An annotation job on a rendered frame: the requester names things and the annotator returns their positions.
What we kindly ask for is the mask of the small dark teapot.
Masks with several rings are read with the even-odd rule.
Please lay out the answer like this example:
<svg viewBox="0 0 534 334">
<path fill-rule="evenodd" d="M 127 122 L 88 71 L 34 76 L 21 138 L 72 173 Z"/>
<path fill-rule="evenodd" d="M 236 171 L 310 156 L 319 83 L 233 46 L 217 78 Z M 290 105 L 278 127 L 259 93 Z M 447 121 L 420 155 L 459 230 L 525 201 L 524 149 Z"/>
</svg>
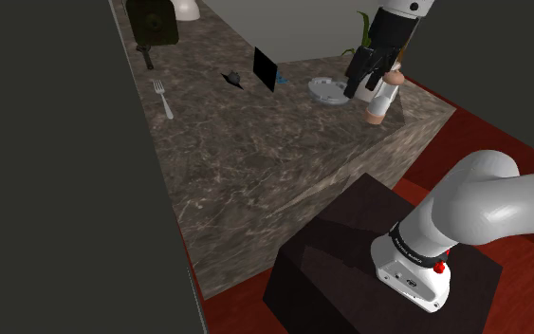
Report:
<svg viewBox="0 0 534 334">
<path fill-rule="evenodd" d="M 240 84 L 241 77 L 238 72 L 232 70 L 229 74 L 222 74 L 222 77 L 228 84 L 234 85 L 242 89 L 242 85 Z"/>
</svg>

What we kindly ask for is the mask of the black handled kitchen tool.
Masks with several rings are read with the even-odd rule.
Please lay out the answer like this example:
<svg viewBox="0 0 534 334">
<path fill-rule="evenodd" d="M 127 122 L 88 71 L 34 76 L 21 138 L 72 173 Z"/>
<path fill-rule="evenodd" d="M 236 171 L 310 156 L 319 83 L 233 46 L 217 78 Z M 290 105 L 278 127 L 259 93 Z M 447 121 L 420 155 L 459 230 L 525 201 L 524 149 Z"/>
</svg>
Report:
<svg viewBox="0 0 534 334">
<path fill-rule="evenodd" d="M 150 57 L 150 54 L 149 54 L 149 51 L 151 50 L 151 47 L 149 45 L 137 45 L 136 46 L 136 51 L 140 52 L 143 59 L 144 59 L 144 62 L 146 64 L 146 67 L 150 70 L 154 69 L 154 65 L 153 65 L 153 62 L 151 60 L 151 57 Z"/>
</svg>

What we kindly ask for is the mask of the silver fork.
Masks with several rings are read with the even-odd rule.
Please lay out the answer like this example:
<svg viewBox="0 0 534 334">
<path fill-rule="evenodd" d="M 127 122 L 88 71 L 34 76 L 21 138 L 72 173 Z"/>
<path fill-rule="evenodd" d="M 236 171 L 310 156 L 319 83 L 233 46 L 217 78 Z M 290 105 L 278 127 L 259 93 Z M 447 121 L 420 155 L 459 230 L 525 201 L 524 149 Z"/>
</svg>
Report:
<svg viewBox="0 0 534 334">
<path fill-rule="evenodd" d="M 172 120 L 174 118 L 174 114 L 165 98 L 165 88 L 163 86 L 163 83 L 161 80 L 153 80 L 153 86 L 155 92 L 158 94 L 158 96 L 161 98 L 163 103 L 163 108 L 166 114 L 166 117 L 168 120 Z"/>
</svg>

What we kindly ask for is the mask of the white rounded vase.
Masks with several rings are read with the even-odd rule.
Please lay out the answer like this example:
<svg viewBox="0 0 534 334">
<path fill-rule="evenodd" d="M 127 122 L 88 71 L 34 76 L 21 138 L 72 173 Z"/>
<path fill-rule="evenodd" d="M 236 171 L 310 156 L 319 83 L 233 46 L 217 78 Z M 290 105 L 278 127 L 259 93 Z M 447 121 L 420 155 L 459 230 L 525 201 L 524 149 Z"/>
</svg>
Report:
<svg viewBox="0 0 534 334">
<path fill-rule="evenodd" d="M 177 21 L 188 22 L 200 18 L 199 6 L 196 0 L 171 0 L 175 8 Z"/>
</svg>

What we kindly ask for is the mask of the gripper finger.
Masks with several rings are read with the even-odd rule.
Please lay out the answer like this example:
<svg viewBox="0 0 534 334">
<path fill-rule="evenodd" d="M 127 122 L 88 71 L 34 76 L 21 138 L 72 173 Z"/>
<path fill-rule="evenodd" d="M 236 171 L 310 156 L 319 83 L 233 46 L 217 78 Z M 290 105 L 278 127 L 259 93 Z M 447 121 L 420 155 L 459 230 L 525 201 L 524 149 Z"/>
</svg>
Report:
<svg viewBox="0 0 534 334">
<path fill-rule="evenodd" d="M 369 47 L 359 46 L 351 60 L 350 65 L 345 71 L 347 77 L 347 83 L 343 92 L 344 96 L 348 99 L 352 99 L 359 87 L 363 77 L 369 72 L 370 66 L 368 65 L 374 50 Z"/>
<path fill-rule="evenodd" d="M 369 79 L 365 84 L 368 90 L 373 91 L 383 75 L 391 70 L 399 52 L 399 48 L 377 48 L 374 50 L 373 56 L 369 61 Z"/>
</svg>

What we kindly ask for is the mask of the dark green boxy appliance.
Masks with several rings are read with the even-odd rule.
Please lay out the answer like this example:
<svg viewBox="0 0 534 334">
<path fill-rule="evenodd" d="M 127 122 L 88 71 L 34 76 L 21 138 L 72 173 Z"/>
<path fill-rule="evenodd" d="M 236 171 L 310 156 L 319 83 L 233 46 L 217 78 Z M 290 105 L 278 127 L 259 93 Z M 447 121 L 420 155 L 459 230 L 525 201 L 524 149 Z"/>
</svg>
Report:
<svg viewBox="0 0 534 334">
<path fill-rule="evenodd" d="M 179 41 L 171 0 L 125 0 L 136 42 L 141 46 L 175 45 Z"/>
</svg>

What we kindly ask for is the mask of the white and tan pepper mill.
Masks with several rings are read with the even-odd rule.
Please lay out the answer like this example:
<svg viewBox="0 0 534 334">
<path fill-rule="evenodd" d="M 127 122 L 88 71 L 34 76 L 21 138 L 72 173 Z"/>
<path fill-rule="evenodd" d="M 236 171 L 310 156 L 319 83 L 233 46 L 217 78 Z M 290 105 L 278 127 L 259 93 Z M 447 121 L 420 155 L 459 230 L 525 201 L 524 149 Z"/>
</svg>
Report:
<svg viewBox="0 0 534 334">
<path fill-rule="evenodd" d="M 404 84 L 405 77 L 400 72 L 401 63 L 395 63 L 391 70 L 383 75 L 382 85 L 376 96 L 368 104 L 364 118 L 370 124 L 381 124 L 386 112 L 395 99 L 398 88 Z"/>
</svg>

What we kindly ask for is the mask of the green plant in white pot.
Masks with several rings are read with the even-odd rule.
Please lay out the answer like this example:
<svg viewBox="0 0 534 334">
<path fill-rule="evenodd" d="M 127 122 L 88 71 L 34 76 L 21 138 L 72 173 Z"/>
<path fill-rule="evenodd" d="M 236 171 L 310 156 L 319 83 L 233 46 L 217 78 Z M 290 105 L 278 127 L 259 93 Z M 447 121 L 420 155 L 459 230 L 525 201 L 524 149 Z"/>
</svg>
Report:
<svg viewBox="0 0 534 334">
<path fill-rule="evenodd" d="M 369 19 L 369 16 L 363 12 L 363 11 L 359 11 L 358 10 L 358 13 L 361 15 L 362 17 L 362 21 L 363 21 L 363 30 L 362 30 L 362 36 L 361 36 L 361 42 L 360 42 L 360 45 L 361 46 L 369 46 L 371 45 L 372 41 L 368 35 L 368 31 L 369 31 L 369 27 L 370 27 L 370 19 Z M 368 74 L 366 75 L 363 80 L 360 82 L 359 84 L 359 87 L 358 89 L 356 90 L 356 93 L 355 93 L 355 98 L 356 99 L 359 99 L 361 101 L 364 101 L 364 102 L 370 102 L 378 93 L 378 91 L 380 90 L 380 87 L 382 86 L 383 84 L 383 80 L 382 79 L 379 79 L 378 82 L 377 82 L 377 85 L 375 86 L 375 88 L 373 90 L 369 90 L 366 85 L 370 79 L 370 77 L 372 76 L 372 74 Z"/>
</svg>

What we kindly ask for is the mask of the black flat tablet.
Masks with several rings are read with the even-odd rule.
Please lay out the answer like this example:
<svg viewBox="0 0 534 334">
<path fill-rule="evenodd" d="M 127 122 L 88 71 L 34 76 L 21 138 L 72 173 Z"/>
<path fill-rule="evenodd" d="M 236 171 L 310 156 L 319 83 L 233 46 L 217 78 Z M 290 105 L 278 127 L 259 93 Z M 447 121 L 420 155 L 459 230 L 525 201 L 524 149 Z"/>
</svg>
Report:
<svg viewBox="0 0 534 334">
<path fill-rule="evenodd" d="M 278 66 L 258 47 L 254 48 L 252 70 L 257 78 L 273 92 L 277 83 Z"/>
</svg>

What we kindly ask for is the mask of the dark robot stand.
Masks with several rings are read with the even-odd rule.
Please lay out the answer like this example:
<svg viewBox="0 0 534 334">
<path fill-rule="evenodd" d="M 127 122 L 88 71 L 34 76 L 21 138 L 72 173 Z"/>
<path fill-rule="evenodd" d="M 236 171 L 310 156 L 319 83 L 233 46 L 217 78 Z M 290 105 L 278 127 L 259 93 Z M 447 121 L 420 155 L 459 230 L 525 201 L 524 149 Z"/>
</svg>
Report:
<svg viewBox="0 0 534 334">
<path fill-rule="evenodd" d="M 447 303 L 428 313 L 380 282 L 370 247 L 413 210 L 363 175 L 278 252 L 264 301 L 288 334 L 483 334 L 502 268 L 451 249 Z"/>
</svg>

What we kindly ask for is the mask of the white round disc device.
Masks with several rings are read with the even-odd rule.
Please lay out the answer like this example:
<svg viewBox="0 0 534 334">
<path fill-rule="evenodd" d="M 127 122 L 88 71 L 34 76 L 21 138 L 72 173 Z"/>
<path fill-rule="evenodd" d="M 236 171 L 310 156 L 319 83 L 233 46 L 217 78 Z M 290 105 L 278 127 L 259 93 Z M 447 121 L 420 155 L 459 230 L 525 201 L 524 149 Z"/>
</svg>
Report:
<svg viewBox="0 0 534 334">
<path fill-rule="evenodd" d="M 349 99 L 344 95 L 346 82 L 334 81 L 329 77 L 313 78 L 308 83 L 310 96 L 327 105 L 344 105 Z"/>
</svg>

